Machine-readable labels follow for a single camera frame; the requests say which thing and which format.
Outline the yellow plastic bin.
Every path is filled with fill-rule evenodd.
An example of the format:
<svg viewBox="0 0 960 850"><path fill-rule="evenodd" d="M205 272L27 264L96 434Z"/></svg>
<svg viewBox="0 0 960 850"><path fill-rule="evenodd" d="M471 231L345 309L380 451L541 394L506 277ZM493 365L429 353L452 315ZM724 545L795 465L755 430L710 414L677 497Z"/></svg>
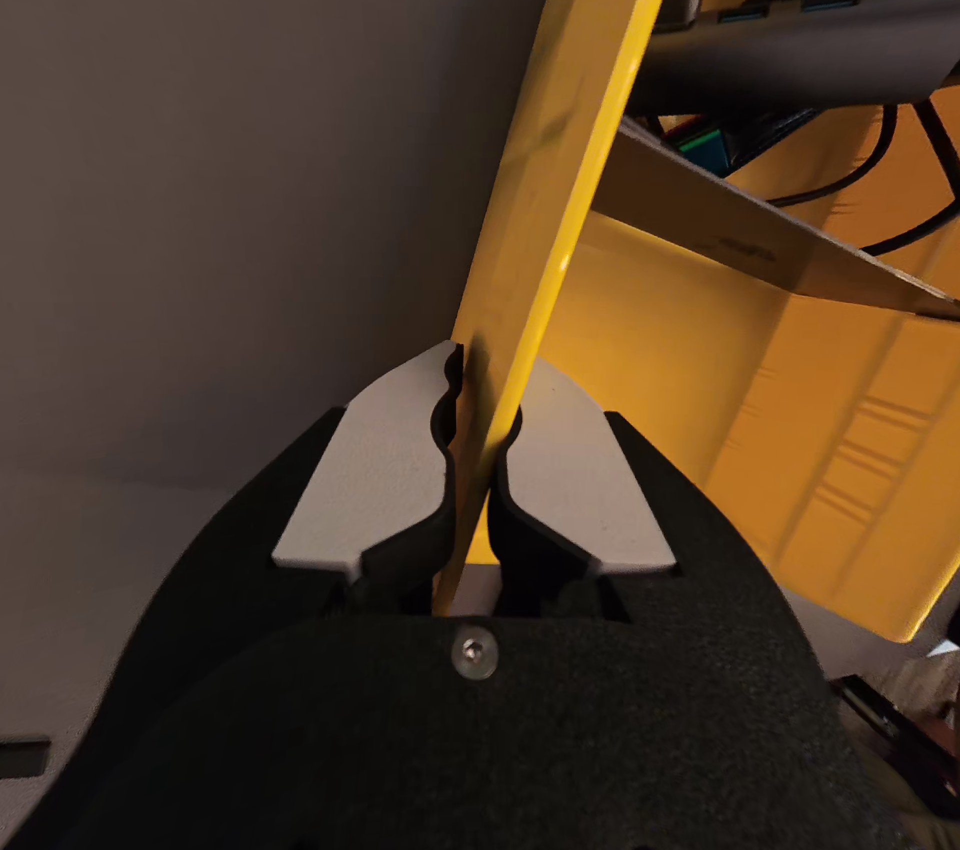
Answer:
<svg viewBox="0 0 960 850"><path fill-rule="evenodd" d="M958 321L763 289L595 213L653 22L654 0L544 4L454 325L467 476L435 612L495 559L481 480L546 342L777 583L906 644L958 572Z"/></svg>

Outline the grey usb hub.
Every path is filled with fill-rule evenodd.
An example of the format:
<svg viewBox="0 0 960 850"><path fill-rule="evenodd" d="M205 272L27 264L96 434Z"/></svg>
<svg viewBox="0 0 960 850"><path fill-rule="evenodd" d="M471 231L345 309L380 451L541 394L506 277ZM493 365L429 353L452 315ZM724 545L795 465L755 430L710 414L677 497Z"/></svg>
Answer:
<svg viewBox="0 0 960 850"><path fill-rule="evenodd" d="M654 35L638 116L912 104L958 81L959 0L786 0Z"/></svg>

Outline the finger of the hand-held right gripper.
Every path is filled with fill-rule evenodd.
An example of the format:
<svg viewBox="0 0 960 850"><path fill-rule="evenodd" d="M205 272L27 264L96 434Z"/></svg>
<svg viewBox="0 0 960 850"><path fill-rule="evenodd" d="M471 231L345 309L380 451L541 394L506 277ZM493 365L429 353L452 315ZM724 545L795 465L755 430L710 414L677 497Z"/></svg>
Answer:
<svg viewBox="0 0 960 850"><path fill-rule="evenodd" d="M954 297L715 177L627 117L591 208L794 295L959 321Z"/></svg>

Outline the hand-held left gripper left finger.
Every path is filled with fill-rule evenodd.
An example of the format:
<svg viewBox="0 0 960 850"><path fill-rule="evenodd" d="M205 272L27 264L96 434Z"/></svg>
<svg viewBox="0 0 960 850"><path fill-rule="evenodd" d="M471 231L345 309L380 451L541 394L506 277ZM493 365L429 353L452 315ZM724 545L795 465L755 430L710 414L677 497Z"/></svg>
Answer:
<svg viewBox="0 0 960 850"><path fill-rule="evenodd" d="M433 534L455 499L450 432L464 348L446 340L380 376L345 407L271 557L347 579L401 578L384 546Z"/></svg>

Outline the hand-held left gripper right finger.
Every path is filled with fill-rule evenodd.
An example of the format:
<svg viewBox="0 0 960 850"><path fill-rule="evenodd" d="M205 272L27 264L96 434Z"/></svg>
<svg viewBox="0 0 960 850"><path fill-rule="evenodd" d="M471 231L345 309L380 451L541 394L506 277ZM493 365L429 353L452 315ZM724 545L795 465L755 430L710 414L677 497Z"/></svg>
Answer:
<svg viewBox="0 0 960 850"><path fill-rule="evenodd" d="M645 575L677 564L602 407L541 357L498 450L487 534L512 576Z"/></svg>

